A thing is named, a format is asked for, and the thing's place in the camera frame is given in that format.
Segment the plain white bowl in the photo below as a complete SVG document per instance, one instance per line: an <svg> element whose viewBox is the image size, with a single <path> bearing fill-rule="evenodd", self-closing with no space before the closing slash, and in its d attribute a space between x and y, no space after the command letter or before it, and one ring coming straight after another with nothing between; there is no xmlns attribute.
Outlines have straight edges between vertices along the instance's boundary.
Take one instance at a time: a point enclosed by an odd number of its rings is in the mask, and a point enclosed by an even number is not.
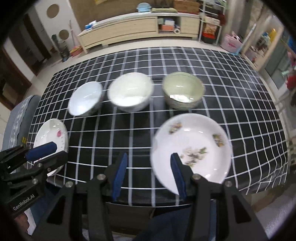
<svg viewBox="0 0 296 241"><path fill-rule="evenodd" d="M132 72L116 78L109 86L107 97L121 111L133 113L149 105L153 92L151 77Z"/></svg>

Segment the green patterned bowl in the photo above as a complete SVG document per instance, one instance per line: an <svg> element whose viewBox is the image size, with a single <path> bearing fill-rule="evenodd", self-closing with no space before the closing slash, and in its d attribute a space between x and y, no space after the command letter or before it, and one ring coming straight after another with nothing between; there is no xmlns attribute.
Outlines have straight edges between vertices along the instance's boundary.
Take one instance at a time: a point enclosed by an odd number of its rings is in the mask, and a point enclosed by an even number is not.
<svg viewBox="0 0 296 241"><path fill-rule="evenodd" d="M206 91L199 78L186 72L174 72L165 76L162 90L167 105L177 110L196 108Z"/></svg>

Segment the white bluish bowl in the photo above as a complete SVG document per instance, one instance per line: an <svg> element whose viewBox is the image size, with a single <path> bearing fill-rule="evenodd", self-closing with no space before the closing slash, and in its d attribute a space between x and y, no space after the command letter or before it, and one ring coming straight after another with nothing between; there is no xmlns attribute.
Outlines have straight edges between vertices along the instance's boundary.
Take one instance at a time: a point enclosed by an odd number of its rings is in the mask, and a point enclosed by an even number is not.
<svg viewBox="0 0 296 241"><path fill-rule="evenodd" d="M68 112L72 116L90 116L100 109L102 99L102 84L96 81L87 82L71 95L68 102Z"/></svg>

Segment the light blue plastic basket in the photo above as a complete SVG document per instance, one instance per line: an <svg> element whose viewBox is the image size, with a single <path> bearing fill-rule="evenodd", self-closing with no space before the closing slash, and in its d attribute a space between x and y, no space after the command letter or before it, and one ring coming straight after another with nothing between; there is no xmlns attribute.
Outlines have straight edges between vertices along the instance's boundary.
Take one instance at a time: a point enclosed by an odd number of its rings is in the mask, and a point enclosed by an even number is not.
<svg viewBox="0 0 296 241"><path fill-rule="evenodd" d="M139 3L137 5L137 11L139 13L146 13L146 12L150 12L152 9L151 5L149 3Z"/></svg>

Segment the cream TV cabinet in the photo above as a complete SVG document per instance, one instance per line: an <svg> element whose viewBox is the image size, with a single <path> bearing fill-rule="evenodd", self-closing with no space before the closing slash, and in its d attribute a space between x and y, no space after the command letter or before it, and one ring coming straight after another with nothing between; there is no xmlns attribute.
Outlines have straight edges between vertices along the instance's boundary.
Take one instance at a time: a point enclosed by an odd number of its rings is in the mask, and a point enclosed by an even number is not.
<svg viewBox="0 0 296 241"><path fill-rule="evenodd" d="M130 13L98 21L83 30L78 41L85 53L88 49L108 46L128 40L157 37L186 37L198 39L200 17L188 13Z"/></svg>

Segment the brown cardboard box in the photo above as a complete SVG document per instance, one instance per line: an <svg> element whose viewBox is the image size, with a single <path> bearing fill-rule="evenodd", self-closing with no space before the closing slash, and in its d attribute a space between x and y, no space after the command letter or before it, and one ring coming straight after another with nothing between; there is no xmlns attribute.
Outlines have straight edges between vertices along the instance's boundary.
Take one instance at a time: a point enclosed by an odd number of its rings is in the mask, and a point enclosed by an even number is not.
<svg viewBox="0 0 296 241"><path fill-rule="evenodd" d="M198 15L200 4L196 1L178 1L174 0L174 8L180 13Z"/></svg>

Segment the pink gift bag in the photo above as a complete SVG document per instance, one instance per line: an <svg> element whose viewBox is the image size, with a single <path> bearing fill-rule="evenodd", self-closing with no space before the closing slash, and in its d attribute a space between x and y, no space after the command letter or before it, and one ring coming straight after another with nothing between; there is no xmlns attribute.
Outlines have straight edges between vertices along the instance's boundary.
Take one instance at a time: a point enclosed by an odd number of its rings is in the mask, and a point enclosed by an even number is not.
<svg viewBox="0 0 296 241"><path fill-rule="evenodd" d="M232 32L230 35L226 34L222 40L221 48L230 52L236 53L237 50L241 47L242 42L236 33Z"/></svg>

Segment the red broom and dustpan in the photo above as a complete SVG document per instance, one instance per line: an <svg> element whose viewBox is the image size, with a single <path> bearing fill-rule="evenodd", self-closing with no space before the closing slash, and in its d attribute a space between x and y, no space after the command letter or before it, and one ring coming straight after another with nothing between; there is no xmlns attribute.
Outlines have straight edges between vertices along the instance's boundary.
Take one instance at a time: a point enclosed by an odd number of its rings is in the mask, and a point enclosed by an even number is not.
<svg viewBox="0 0 296 241"><path fill-rule="evenodd" d="M76 35L74 34L71 21L69 21L69 28L70 28L71 38L73 42L73 48L70 50L70 55L71 57L76 57L82 53L83 49L80 45L78 45L79 42L77 40Z"/></svg>

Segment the grey embroidered cushion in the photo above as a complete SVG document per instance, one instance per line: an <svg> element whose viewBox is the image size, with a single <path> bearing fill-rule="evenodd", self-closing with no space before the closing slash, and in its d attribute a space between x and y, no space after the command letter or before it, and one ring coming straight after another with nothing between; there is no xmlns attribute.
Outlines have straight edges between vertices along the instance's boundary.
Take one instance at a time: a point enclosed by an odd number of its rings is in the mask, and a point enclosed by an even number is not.
<svg viewBox="0 0 296 241"><path fill-rule="evenodd" d="M40 99L39 95L30 95L11 111L4 131L2 151L27 144L30 126Z"/></svg>

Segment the brown floral white plate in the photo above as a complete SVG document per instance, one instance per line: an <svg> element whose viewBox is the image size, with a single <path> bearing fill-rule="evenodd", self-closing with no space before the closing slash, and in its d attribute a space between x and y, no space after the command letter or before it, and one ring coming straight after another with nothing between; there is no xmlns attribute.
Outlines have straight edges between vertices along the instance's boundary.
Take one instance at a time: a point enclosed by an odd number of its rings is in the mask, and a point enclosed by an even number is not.
<svg viewBox="0 0 296 241"><path fill-rule="evenodd" d="M210 182L223 183L231 166L232 148L224 129L213 119L184 113L164 122L152 139L154 175L166 189L178 194L170 157L177 153L184 165Z"/></svg>

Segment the white metal shelf rack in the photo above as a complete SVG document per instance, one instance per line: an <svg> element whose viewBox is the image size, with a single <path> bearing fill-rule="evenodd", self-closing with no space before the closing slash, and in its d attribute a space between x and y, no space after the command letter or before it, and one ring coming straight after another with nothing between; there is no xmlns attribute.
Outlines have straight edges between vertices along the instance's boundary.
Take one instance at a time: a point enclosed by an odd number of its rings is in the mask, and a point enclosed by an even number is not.
<svg viewBox="0 0 296 241"><path fill-rule="evenodd" d="M198 41L218 45L222 27L226 24L227 1L197 1L200 4Z"/></svg>

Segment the leaning arched mirror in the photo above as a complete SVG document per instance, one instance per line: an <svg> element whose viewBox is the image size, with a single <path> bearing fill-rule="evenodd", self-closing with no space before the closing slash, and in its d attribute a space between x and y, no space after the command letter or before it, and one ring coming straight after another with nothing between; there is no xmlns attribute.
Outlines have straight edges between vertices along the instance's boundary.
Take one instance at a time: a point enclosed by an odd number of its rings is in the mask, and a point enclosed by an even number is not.
<svg viewBox="0 0 296 241"><path fill-rule="evenodd" d="M255 71L259 71L269 60L283 34L282 23L269 23L258 37L246 45L241 55Z"/></svg>

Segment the pink flower white plate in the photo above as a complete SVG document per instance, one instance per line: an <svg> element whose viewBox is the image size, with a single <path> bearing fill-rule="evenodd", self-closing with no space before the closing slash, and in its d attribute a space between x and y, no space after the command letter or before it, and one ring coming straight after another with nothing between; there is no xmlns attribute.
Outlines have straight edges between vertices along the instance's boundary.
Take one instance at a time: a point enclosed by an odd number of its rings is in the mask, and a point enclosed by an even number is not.
<svg viewBox="0 0 296 241"><path fill-rule="evenodd" d="M68 152L68 132L64 123L56 118L46 121L38 130L35 137L33 147L37 148L45 144L50 143L50 147L53 147L53 151L50 151L47 156L37 159L34 164L43 161L45 158L52 156L60 151Z"/></svg>

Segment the upright vacuum cleaner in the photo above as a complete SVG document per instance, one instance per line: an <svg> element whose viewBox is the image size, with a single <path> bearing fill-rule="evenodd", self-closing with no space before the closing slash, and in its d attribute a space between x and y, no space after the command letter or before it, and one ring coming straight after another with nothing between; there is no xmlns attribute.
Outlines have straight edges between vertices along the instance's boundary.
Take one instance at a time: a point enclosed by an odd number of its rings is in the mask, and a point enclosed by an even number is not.
<svg viewBox="0 0 296 241"><path fill-rule="evenodd" d="M70 51L65 43L65 41L58 41L58 38L56 35L52 35L51 39L55 43L60 56L62 58L62 62L66 62L70 57Z"/></svg>

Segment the green folded cloth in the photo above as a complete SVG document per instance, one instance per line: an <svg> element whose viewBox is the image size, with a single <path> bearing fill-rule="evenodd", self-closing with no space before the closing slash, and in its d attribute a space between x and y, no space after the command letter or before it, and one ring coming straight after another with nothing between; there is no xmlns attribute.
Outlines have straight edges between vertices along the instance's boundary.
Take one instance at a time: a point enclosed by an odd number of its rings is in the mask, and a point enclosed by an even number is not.
<svg viewBox="0 0 296 241"><path fill-rule="evenodd" d="M151 8L152 13L178 13L175 8Z"/></svg>

